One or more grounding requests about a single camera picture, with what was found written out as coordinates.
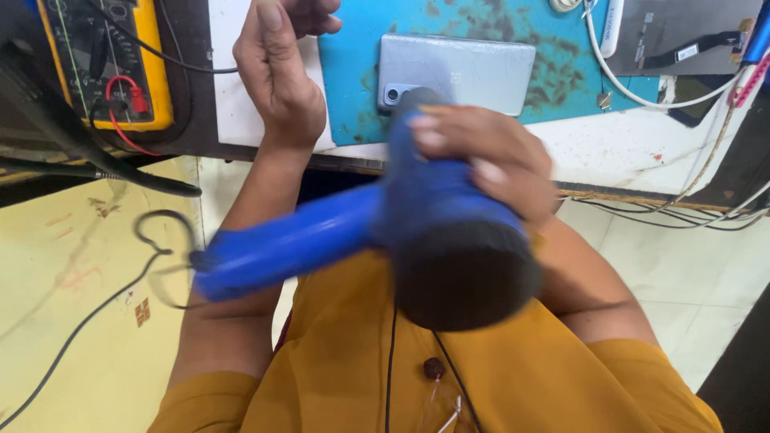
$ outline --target white floor tile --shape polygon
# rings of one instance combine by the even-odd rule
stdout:
[[[704,304],[720,307],[751,308],[770,282],[770,218],[738,232],[740,240]]]
[[[556,217],[578,232],[595,250],[599,250],[610,226],[612,215],[585,204],[565,200]]]
[[[208,245],[227,211],[235,203],[243,181],[251,169],[251,163],[222,159],[199,158],[198,176],[203,195],[200,197],[203,235]]]
[[[671,364],[696,392],[748,315],[747,308],[701,307],[681,339]]]
[[[699,305],[674,304],[654,300],[640,300],[639,304],[641,304],[644,314],[647,315],[663,352],[669,357],[676,352],[695,319],[695,315],[701,309]]]
[[[642,217],[671,223],[665,215]],[[674,230],[616,216],[599,252],[639,300],[701,305],[741,238],[733,232]]]

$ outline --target hand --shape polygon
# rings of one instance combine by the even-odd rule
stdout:
[[[313,151],[326,127],[326,102],[308,78],[286,9],[252,0],[233,56],[246,91],[265,122],[266,146]]]
[[[296,38],[305,35],[333,35],[342,28],[342,21],[332,16],[340,8],[340,0],[281,0],[294,24]]]
[[[428,159],[466,159],[476,186],[534,230],[551,218],[556,188],[543,143],[515,119],[479,107],[430,107],[410,123]]]

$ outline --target mustard yellow shirt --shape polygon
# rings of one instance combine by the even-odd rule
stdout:
[[[393,304],[387,260],[368,251],[301,280],[286,343],[260,382],[201,374],[170,389],[156,432],[382,432]],[[485,432],[721,432],[660,348],[583,344],[533,300],[487,329],[442,334]],[[423,363],[438,357],[438,384]],[[437,432],[460,388],[432,333],[399,316],[390,430]],[[463,398],[445,430],[475,431]]]

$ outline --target blue silicone mat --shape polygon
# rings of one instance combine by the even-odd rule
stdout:
[[[597,33],[604,28],[609,2],[594,9]],[[342,1],[344,21],[336,35],[319,39],[332,137],[338,146],[385,140],[389,117],[377,113],[380,37],[388,32],[442,35],[488,41],[523,42],[537,47],[522,123],[600,114],[596,98],[614,91],[608,111],[638,107],[600,74],[583,7],[557,13],[547,0],[390,0]],[[651,101],[659,77],[621,79]]]

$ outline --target smartphone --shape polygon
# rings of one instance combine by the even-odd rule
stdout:
[[[404,93],[428,87],[456,104],[519,116],[534,56],[526,44],[387,33],[380,40],[377,108],[389,112]]]

